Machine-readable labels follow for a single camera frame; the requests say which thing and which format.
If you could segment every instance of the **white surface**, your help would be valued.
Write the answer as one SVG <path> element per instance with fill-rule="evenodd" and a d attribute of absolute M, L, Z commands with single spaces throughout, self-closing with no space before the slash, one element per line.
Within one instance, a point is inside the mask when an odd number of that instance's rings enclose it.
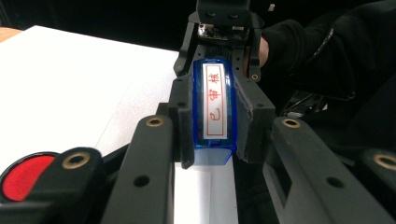
<path fill-rule="evenodd" d="M 128 144 L 137 122 L 168 101 L 176 58 L 169 50 L 39 26 L 0 43 L 0 172 L 38 151 L 95 147 L 105 156 Z M 197 223 L 237 223 L 232 165 L 186 172 L 177 169 L 176 188 L 202 186 L 176 197 L 209 191 L 194 214 L 210 208 L 210 218 Z"/>

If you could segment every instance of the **red circle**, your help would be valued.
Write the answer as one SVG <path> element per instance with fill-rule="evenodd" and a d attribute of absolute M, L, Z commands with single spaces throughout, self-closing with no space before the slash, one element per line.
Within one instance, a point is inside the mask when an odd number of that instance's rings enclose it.
<path fill-rule="evenodd" d="M 3 194 L 11 201 L 23 201 L 54 159 L 54 156 L 41 155 L 13 167 L 4 178 Z"/>

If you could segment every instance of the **black fabric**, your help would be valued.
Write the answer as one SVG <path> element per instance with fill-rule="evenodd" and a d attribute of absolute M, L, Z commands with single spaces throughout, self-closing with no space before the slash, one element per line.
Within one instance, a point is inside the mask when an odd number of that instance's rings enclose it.
<path fill-rule="evenodd" d="M 328 97 L 327 110 L 303 120 L 337 154 L 355 160 L 366 148 L 395 150 L 396 1 L 366 4 L 332 22 L 337 17 L 265 29 L 269 58 L 259 85 L 274 102 L 284 89 Z M 233 161 L 239 223 L 277 223 L 262 166 Z"/>

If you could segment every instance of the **white table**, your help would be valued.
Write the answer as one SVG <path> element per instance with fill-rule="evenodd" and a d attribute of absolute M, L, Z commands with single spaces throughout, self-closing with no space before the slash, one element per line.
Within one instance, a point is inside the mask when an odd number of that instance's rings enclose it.
<path fill-rule="evenodd" d="M 39 151 L 94 147 L 105 156 L 128 144 L 176 77 L 177 52 L 39 26 L 0 52 L 0 172 Z M 237 223 L 232 161 L 177 167 L 175 223 Z"/>

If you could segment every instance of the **white label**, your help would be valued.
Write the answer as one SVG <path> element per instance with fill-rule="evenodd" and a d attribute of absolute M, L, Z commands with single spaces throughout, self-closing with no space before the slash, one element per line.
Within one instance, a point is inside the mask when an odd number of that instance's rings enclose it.
<path fill-rule="evenodd" d="M 224 65 L 203 64 L 204 139 L 227 138 L 227 92 Z"/>

